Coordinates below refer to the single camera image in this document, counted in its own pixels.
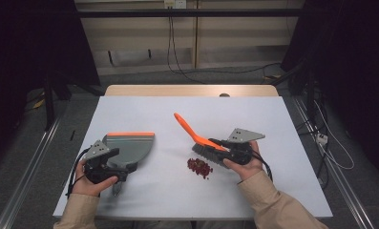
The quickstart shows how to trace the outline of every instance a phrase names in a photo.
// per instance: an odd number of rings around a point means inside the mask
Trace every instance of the small red pieces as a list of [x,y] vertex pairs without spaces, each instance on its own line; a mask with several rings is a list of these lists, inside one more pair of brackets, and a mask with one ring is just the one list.
[[202,175],[203,179],[209,179],[207,176],[213,173],[213,168],[210,168],[209,164],[198,158],[188,159],[188,168],[195,172],[196,175]]

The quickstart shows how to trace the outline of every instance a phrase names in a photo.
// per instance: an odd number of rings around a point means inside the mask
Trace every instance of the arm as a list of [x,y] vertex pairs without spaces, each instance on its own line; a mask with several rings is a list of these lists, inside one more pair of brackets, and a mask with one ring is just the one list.
[[117,182],[117,177],[110,177],[98,184],[91,183],[83,172],[85,163],[85,160],[81,160],[76,167],[75,177],[82,178],[77,179],[75,182],[63,216],[54,225],[54,229],[95,228],[95,214],[99,203],[98,196],[101,191]]
[[[254,151],[259,152],[256,141],[250,144]],[[255,211],[254,220],[258,228],[327,228],[297,199],[279,192],[257,159],[244,166],[227,159],[224,163],[242,179],[239,188]]]

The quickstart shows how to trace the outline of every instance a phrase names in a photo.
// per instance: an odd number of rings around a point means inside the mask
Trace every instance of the hand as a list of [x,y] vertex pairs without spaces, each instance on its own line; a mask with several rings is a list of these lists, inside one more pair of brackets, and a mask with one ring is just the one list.
[[[260,152],[260,148],[258,147],[258,143],[256,141],[250,141],[249,145],[255,152]],[[246,180],[263,170],[263,163],[256,158],[252,158],[246,165],[237,164],[229,159],[224,159],[223,162],[228,168],[239,174],[241,180]]]
[[75,177],[77,180],[73,187],[73,193],[74,194],[82,194],[82,195],[88,195],[97,197],[99,196],[100,192],[103,190],[109,188],[113,184],[117,182],[117,177],[109,177],[106,180],[103,180],[102,182],[98,184],[93,184],[90,182],[84,174],[84,165],[86,163],[86,160],[81,160],[78,162],[78,165],[76,166],[75,170]]

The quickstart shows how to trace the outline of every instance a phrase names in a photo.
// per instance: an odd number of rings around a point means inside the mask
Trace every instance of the white table surface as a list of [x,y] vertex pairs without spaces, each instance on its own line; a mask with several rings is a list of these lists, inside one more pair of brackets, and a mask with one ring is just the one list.
[[[237,174],[210,161],[214,172],[209,179],[187,168],[189,158],[204,158],[192,152],[194,142],[174,113],[206,138],[227,139],[235,128],[265,134],[258,143],[275,186],[299,200],[313,216],[332,217],[281,97],[104,96],[80,151],[109,132],[154,132],[156,136],[150,154],[127,177],[120,195],[113,197],[112,189],[102,192],[99,218],[252,219],[253,211],[236,185]],[[62,216],[65,193],[66,188],[55,217]]]

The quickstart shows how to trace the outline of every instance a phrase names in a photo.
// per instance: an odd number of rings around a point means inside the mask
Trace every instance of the beige sleeve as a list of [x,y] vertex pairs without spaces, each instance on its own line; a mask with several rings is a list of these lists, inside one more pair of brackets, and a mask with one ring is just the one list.
[[71,194],[61,220],[53,228],[96,228],[95,214],[98,203],[98,197]]
[[255,211],[254,220],[264,228],[327,228],[295,198],[278,191],[265,171],[239,184]]

